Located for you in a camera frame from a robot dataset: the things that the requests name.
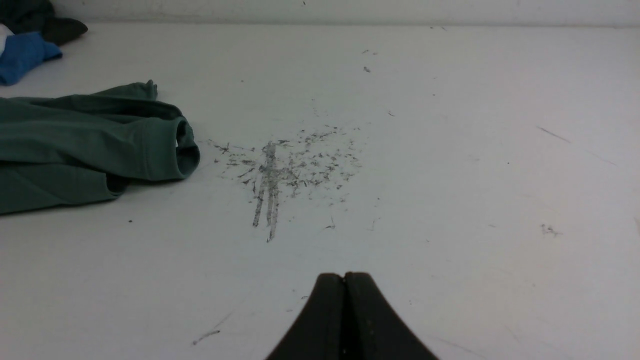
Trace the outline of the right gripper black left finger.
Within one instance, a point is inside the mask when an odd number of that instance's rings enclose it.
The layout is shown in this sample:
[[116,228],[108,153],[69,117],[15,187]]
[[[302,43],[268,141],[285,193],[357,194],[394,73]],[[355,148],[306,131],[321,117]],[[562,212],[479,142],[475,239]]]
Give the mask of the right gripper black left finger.
[[344,299],[343,278],[320,274],[302,311],[268,359],[338,360]]

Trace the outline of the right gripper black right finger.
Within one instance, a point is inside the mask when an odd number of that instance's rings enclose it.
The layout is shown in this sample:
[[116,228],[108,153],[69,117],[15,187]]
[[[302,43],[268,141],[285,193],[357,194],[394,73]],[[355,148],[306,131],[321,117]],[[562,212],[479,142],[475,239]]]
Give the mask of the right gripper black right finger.
[[343,357],[345,360],[436,360],[365,272],[345,274]]

